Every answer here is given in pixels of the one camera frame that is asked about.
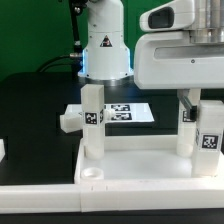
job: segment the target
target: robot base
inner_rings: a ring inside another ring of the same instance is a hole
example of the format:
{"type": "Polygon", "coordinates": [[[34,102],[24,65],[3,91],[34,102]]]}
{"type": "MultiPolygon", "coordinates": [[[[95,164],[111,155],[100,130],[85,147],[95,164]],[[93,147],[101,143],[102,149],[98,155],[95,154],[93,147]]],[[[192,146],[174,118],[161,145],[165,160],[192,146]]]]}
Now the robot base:
{"type": "Polygon", "coordinates": [[[111,80],[97,80],[97,79],[90,79],[87,77],[82,77],[81,75],[79,75],[78,77],[79,82],[80,83],[84,83],[84,84],[100,84],[100,85],[104,85],[104,86],[119,86],[119,85],[123,85],[125,83],[128,82],[133,82],[134,81],[134,77],[133,75],[129,75],[123,79],[111,79],[111,80]]]}
{"type": "Polygon", "coordinates": [[[224,156],[216,177],[191,178],[191,160],[176,155],[177,136],[106,137],[102,160],[80,143],[75,183],[81,210],[224,207],[224,156]]]}

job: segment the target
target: white block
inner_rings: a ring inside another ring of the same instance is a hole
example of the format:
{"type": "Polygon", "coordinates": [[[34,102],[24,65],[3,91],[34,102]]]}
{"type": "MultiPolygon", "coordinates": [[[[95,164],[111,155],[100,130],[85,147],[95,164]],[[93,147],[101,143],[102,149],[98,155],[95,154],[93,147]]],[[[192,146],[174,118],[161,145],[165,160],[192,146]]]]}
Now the white block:
{"type": "Polygon", "coordinates": [[[221,101],[200,101],[196,139],[192,156],[192,176],[217,174],[224,128],[221,101]]]}
{"type": "Polygon", "coordinates": [[[78,131],[82,129],[82,115],[71,113],[60,116],[61,129],[65,133],[78,131]]]}
{"type": "Polygon", "coordinates": [[[83,139],[85,153],[89,159],[104,156],[104,86],[85,85],[81,89],[83,110],[83,139]]]}

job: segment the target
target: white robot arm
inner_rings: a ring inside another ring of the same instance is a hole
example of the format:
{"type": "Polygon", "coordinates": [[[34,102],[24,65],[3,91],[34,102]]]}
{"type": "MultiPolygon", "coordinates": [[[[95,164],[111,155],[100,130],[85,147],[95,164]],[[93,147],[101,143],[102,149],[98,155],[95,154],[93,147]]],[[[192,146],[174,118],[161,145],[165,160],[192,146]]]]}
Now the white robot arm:
{"type": "Polygon", "coordinates": [[[83,51],[80,78],[90,83],[116,85],[133,75],[124,44],[123,4],[120,0],[91,0],[88,9],[88,45],[83,51]]]}

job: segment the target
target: green wall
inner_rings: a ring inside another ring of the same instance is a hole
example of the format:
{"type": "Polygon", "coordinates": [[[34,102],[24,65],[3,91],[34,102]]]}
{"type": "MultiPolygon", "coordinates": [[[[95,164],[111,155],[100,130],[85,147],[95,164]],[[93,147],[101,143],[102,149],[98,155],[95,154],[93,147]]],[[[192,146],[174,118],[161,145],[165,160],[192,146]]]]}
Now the green wall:
{"type": "MultiPolygon", "coordinates": [[[[125,42],[131,49],[132,61],[136,41],[142,35],[139,16],[166,2],[169,1],[123,0],[125,42]]],[[[34,72],[43,62],[72,52],[67,0],[1,0],[0,3],[0,80],[17,72],[34,72]]],[[[79,24],[85,45],[86,13],[79,17],[79,24]]],[[[68,71],[68,68],[57,71],[68,71]]]]}

